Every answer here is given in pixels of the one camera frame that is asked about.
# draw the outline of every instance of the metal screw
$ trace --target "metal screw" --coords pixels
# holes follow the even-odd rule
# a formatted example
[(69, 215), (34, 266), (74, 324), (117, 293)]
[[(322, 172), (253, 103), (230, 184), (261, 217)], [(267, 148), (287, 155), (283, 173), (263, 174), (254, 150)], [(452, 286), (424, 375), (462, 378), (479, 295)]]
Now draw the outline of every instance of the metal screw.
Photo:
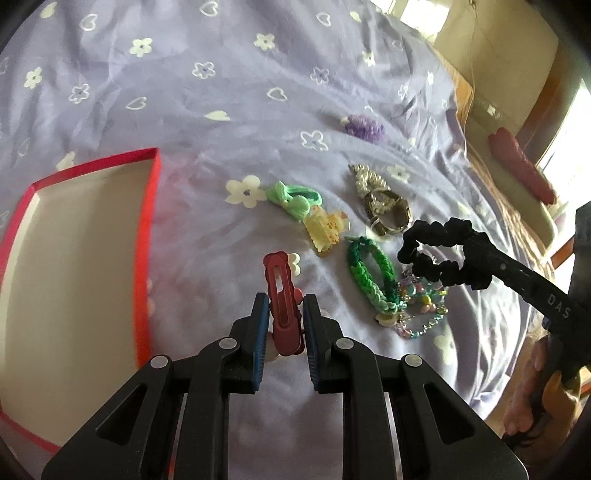
[(405, 356), (404, 361), (409, 367), (420, 367), (423, 364), (423, 359), (414, 353)]
[(168, 358), (164, 355), (155, 356), (152, 360), (150, 360), (150, 366), (152, 368), (162, 368), (168, 365)]
[(234, 340), (232, 337), (226, 337), (226, 338), (222, 338), (220, 340), (219, 345), (220, 345), (220, 348), (223, 348), (224, 350), (231, 350), (236, 345), (238, 345), (238, 342), (236, 340)]
[(341, 350), (350, 350), (353, 348), (353, 340), (350, 338), (339, 338), (336, 341), (336, 346), (339, 347)]

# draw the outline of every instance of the white heart print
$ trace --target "white heart print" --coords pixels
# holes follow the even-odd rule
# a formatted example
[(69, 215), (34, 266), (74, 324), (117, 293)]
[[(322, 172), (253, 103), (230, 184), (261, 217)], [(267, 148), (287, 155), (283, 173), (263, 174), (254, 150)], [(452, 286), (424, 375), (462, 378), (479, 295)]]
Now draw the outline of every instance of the white heart print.
[(199, 11), (205, 15), (206, 17), (216, 17), (219, 13), (219, 5), (217, 2), (205, 2), (202, 6), (199, 7)]
[(228, 114), (223, 110), (214, 110), (213, 112), (209, 112), (205, 115), (205, 118), (214, 120), (216, 122), (229, 122), (231, 120), (230, 117), (228, 117)]
[(96, 19), (99, 18), (97, 14), (88, 14), (80, 20), (79, 26), (85, 32), (92, 32), (96, 28)]
[(146, 100), (148, 100), (147, 97), (137, 97), (125, 105), (125, 108), (127, 108), (127, 110), (142, 110), (146, 108)]
[(325, 27), (331, 26), (330, 15), (326, 12), (320, 12), (319, 14), (316, 14), (316, 20), (318, 20)]
[(267, 92), (267, 96), (271, 100), (276, 100), (277, 102), (286, 102), (287, 101), (287, 95), (285, 94), (285, 91), (281, 87), (273, 87), (271, 90), (269, 90)]

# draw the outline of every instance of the hair accessory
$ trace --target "hair accessory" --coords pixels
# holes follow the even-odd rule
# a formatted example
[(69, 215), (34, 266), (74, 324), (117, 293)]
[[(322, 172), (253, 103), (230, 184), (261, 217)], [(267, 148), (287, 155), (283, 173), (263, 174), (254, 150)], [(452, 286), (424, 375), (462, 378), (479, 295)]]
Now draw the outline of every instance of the hair accessory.
[(402, 338), (419, 338), (437, 325), (448, 310), (445, 306), (445, 297), (447, 290), (442, 290), (441, 285), (433, 284), (425, 278), (415, 277), (410, 269), (402, 272), (402, 280), (398, 283), (400, 296), (409, 304), (417, 303), (420, 305), (421, 313), (432, 313), (433, 319), (424, 324), (418, 330), (412, 330), (407, 326), (407, 322), (413, 318), (408, 315), (406, 318), (400, 318), (394, 324), (394, 329)]
[[(303, 301), (303, 295), (291, 282), (288, 255), (285, 252), (268, 254), (262, 263), (265, 266), (265, 279), (271, 300), (275, 347), (281, 355), (298, 355), (304, 351), (301, 313), (297, 307)], [(277, 289), (277, 273), (283, 287), (281, 291)]]
[(265, 194), (270, 202), (280, 205), (300, 222), (309, 215), (313, 205), (322, 205), (322, 197), (317, 191), (301, 185), (285, 185), (282, 181), (266, 189)]
[[(413, 276), (411, 270), (405, 270), (400, 282), (396, 281), (394, 267), (388, 257), (373, 240), (361, 236), (347, 237), (351, 241), (347, 262), (357, 285), (367, 295), (371, 304), (377, 309), (375, 319), (383, 327), (394, 327), (404, 339), (415, 339), (424, 335), (438, 324), (447, 313), (445, 296), (447, 290), (436, 290), (432, 283)], [(378, 264), (384, 282), (384, 289), (374, 281), (367, 266), (361, 260), (364, 251), (369, 252)], [(412, 330), (407, 322), (413, 318), (404, 309), (409, 303), (420, 303), (421, 313), (432, 313), (433, 319), (419, 330)]]
[[(384, 319), (388, 319), (392, 324), (397, 322), (399, 318), (398, 313), (406, 308), (407, 304), (398, 292), (398, 283), (396, 282), (392, 262), (386, 257), (376, 242), (367, 237), (360, 236), (359, 238), (347, 238), (347, 240), (351, 241), (347, 253), (347, 262), (357, 285), (367, 295), (371, 304), (382, 314)], [(374, 282), (371, 273), (361, 260), (361, 254), (364, 251), (370, 253), (379, 266), (384, 282), (383, 291)]]
[(313, 205), (310, 214), (304, 218), (304, 226), (319, 255), (326, 254), (333, 245), (340, 242), (340, 234), (349, 230), (349, 218), (345, 212), (331, 214), (319, 205)]
[[(371, 228), (380, 236), (395, 235), (406, 230), (413, 219), (408, 202), (394, 193), (386, 181), (368, 165), (349, 165), (355, 174), (357, 193), (365, 202)], [(381, 216), (391, 212), (393, 227), (384, 225)]]
[(384, 126), (366, 115), (349, 115), (345, 130), (349, 135), (367, 142), (380, 143), (384, 137)]

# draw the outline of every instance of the green loom bracelet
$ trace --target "green loom bracelet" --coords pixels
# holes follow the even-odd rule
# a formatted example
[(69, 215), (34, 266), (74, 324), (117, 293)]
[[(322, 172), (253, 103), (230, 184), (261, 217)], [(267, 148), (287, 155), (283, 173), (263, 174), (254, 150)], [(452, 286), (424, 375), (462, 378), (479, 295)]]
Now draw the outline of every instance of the green loom bracelet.
[[(398, 292), (398, 283), (394, 273), (394, 266), (380, 247), (373, 240), (360, 236), (359, 238), (347, 238), (351, 241), (347, 253), (349, 270), (353, 274), (359, 288), (367, 295), (367, 298), (374, 307), (385, 314), (396, 313), (407, 307), (406, 302)], [(382, 291), (374, 282), (366, 265), (361, 260), (361, 254), (367, 251), (378, 264), (384, 279), (384, 290)]]

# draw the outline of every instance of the window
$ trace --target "window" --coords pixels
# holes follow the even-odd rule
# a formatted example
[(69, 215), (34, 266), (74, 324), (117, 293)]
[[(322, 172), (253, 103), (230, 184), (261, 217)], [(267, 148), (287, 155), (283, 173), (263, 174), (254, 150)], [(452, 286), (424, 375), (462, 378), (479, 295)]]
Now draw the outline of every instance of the window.
[(556, 138), (538, 165), (558, 196), (557, 204), (549, 208), (559, 229), (557, 247), (574, 235), (576, 209), (591, 201), (589, 125), (591, 93), (581, 82)]
[(436, 0), (408, 0), (400, 20), (433, 42), (443, 28), (448, 14), (449, 7)]

